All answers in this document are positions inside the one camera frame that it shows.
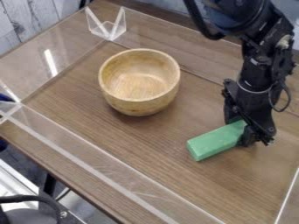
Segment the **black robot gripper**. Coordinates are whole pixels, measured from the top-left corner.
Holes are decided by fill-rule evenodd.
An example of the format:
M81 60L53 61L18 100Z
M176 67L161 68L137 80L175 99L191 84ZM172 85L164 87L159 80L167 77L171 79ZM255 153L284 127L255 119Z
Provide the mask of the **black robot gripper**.
M232 79L225 79L223 84L224 123L243 120L247 124L237 146L248 147L255 142L269 145L275 140L276 126L267 93L248 92Z

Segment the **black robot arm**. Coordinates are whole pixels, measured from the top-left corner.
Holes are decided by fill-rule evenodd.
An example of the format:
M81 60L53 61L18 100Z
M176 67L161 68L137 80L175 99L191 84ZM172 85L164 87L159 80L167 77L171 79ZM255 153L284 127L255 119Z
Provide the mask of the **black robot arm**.
M273 112L289 95L285 79L295 69L295 27L271 0L203 0L208 19L195 0L183 0L191 19L203 36L220 40L227 36L241 42L243 66L235 80L223 81L224 119L245 123L237 144L248 147L275 140Z

